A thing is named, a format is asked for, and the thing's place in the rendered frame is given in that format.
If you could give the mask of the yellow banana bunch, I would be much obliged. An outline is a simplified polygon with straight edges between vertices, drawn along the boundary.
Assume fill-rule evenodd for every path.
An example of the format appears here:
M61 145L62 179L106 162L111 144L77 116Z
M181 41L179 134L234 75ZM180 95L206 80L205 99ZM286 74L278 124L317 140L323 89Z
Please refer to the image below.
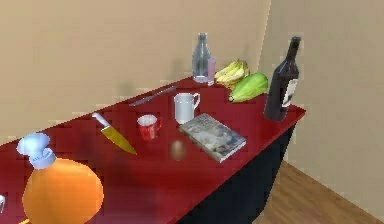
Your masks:
M223 85L227 89L233 89L242 78L249 74L250 71L247 62L238 59L218 71L214 75L214 79L218 84Z

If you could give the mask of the clear glass bottle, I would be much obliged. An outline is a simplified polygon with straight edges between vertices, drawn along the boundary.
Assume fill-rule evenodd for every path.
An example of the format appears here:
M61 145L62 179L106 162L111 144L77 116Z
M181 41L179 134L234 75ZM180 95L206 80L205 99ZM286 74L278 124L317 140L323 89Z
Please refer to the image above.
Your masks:
M208 81L208 60L211 58L206 33L198 34L198 42L192 55L192 75L195 82Z

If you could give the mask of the grey book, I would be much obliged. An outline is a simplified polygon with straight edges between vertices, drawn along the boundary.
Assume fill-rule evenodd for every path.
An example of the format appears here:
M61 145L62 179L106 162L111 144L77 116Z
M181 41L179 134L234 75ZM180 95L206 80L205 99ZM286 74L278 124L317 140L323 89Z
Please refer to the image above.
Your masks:
M207 113L200 114L180 125L179 130L219 163L247 143L245 137Z

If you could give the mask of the white mug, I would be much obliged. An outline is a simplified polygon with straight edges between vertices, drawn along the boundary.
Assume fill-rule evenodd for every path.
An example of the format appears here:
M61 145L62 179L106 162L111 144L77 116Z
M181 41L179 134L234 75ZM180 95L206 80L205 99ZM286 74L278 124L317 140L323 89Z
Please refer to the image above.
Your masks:
M174 97L175 120L184 124L194 118L195 109L199 106L201 97L199 93L178 93Z

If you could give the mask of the orange spray bottle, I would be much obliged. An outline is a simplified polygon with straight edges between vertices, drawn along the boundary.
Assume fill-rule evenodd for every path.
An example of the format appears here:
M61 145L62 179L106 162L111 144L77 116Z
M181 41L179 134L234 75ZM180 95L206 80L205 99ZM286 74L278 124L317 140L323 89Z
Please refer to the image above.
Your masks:
M99 177L86 165L58 158L50 138L32 133L20 139L17 152L33 167L22 196L31 224L85 224L104 200Z

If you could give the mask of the red topped table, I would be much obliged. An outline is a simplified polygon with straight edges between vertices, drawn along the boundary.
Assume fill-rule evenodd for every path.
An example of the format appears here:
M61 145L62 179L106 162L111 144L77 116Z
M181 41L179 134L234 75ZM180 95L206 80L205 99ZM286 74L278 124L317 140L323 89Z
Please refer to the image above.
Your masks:
M88 165L104 186L104 203L88 224L176 224L192 208L207 199L222 197L222 187L235 189L234 179L251 162L272 151L281 153L289 142L304 109L290 106L281 122L267 120L266 98L258 96L246 103L231 104L228 89L198 84L190 78L159 88L148 96L171 86L177 89L137 106L129 106L133 97L101 110L106 118L133 145L137 154L126 153L100 132L100 124L90 115L46 129L56 155ZM178 129L174 119L173 98L180 92L199 93L198 112L207 113L244 136L246 145L222 163L203 152ZM159 136L145 141L137 119L146 114L163 118ZM186 156L174 160L171 144L180 140Z

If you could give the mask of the grey butter knife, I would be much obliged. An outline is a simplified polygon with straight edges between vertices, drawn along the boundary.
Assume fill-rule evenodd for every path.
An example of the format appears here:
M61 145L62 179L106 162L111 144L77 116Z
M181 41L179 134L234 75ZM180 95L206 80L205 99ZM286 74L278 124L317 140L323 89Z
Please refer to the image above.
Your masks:
M157 97L157 96L160 96L162 94L165 94L165 93L168 93L168 92L171 92L171 91L174 91L177 89L177 86L171 86L171 87L168 87L167 89L164 89L164 90L161 90L155 94L152 94L150 96L147 96L147 97L144 97L140 100L137 100L133 103L130 103L129 106L137 106L137 105L141 105L141 104L144 104L150 100L152 100L153 98Z

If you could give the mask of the yellow bladed knife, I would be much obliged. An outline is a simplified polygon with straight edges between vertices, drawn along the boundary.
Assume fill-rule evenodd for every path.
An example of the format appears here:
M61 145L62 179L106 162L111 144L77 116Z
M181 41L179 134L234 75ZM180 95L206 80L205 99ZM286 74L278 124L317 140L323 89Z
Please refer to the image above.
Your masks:
M109 139L112 143L118 146L123 151L136 155L136 150L132 147L129 141L117 131L103 116L94 112L92 117L95 118L102 126L102 134Z

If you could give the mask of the pale pink shaker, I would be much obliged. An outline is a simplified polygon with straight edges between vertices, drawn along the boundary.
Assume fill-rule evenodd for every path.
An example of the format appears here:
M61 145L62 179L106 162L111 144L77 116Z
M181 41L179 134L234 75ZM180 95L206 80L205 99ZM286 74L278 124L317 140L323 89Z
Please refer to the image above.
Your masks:
M216 67L216 59L214 57L211 57L208 59L208 64L207 64L207 72L208 72L208 86L212 86L214 84L214 75L216 73L215 67Z

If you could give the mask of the red mug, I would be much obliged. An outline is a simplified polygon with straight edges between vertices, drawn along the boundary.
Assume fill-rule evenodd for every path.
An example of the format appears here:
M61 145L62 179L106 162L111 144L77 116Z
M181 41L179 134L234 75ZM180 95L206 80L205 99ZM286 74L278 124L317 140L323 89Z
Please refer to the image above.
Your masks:
M139 132L145 141L154 140L159 136L160 128L163 124L163 118L157 118L153 114L146 114L137 119Z

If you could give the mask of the dark wine bottle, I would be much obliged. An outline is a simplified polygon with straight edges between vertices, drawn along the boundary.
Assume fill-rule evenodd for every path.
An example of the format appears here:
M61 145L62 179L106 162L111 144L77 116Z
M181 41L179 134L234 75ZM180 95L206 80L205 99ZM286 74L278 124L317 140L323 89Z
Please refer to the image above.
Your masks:
M296 55L299 50L301 38L294 36L287 51L285 59L275 69L267 96L264 116L272 121L282 121L291 105L296 86L299 80L299 70L296 64Z

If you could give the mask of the brown egg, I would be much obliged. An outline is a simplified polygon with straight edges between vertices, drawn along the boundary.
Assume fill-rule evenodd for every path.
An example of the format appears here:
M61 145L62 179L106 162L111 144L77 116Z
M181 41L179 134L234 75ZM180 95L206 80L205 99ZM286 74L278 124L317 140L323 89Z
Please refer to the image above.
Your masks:
M176 161L182 160L186 156L186 148L184 143L180 140L174 141L171 144L170 155Z

